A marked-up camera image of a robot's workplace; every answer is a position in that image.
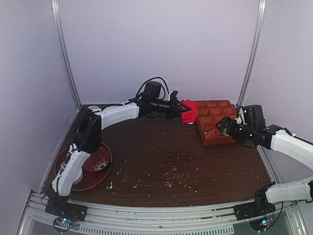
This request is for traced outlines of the red white underwear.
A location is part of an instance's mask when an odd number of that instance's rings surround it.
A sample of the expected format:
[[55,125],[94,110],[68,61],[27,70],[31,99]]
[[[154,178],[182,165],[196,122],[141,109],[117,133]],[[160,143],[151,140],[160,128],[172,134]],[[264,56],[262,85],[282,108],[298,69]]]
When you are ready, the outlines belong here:
[[197,115],[198,115],[197,103],[191,100],[182,100],[181,109],[185,110],[186,108],[184,108],[182,105],[185,105],[188,108],[190,108],[189,111],[181,113],[182,123],[193,124],[194,122],[196,122]]

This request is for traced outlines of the orange compartment tray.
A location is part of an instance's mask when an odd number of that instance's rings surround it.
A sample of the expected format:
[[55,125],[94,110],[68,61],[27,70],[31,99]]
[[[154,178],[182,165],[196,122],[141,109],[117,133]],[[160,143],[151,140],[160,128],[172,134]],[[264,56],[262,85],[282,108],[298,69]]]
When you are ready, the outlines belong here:
[[198,115],[197,126],[204,145],[217,145],[235,142],[230,136],[207,139],[205,132],[216,128],[215,124],[228,116],[236,118],[236,110],[228,100],[197,101]]

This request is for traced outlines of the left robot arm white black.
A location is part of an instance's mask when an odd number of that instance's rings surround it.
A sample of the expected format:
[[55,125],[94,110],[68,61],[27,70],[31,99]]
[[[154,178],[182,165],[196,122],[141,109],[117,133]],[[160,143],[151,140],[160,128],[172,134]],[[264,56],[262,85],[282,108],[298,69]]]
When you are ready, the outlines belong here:
[[49,193],[55,196],[70,195],[72,186],[84,178],[84,164],[101,146],[101,132],[105,128],[131,119],[144,117],[151,112],[165,114],[172,119],[192,108],[177,99],[177,91],[169,94],[168,100],[163,100],[157,94],[142,92],[125,103],[111,104],[104,109],[88,109],[82,118],[73,143],[60,169],[49,188]]

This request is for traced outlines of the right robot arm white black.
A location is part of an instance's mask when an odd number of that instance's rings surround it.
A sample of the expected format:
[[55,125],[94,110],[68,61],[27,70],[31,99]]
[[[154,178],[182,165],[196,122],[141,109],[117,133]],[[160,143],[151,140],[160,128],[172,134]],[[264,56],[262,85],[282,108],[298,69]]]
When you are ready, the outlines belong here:
[[[308,168],[313,168],[313,144],[277,125],[266,126],[265,120],[243,122],[231,117],[223,117],[216,128],[238,142],[252,141],[255,146],[283,153]],[[266,186],[256,194],[263,201],[274,204],[284,201],[313,201],[312,176],[289,183]]]

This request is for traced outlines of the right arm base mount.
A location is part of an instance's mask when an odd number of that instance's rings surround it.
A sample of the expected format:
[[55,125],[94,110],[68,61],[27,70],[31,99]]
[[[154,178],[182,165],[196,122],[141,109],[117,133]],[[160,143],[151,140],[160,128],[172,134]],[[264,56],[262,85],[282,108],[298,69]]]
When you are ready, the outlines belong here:
[[268,212],[275,212],[276,207],[264,196],[255,196],[253,202],[238,204],[233,207],[237,221],[264,216]]

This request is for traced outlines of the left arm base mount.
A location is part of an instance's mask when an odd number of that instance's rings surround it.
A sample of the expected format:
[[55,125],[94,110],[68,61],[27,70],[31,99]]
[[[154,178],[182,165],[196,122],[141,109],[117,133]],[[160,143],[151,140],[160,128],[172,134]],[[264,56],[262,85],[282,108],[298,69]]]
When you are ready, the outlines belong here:
[[45,207],[45,212],[67,218],[71,221],[85,221],[87,215],[87,207],[79,204],[68,203],[67,198],[58,196],[49,197],[47,205]]

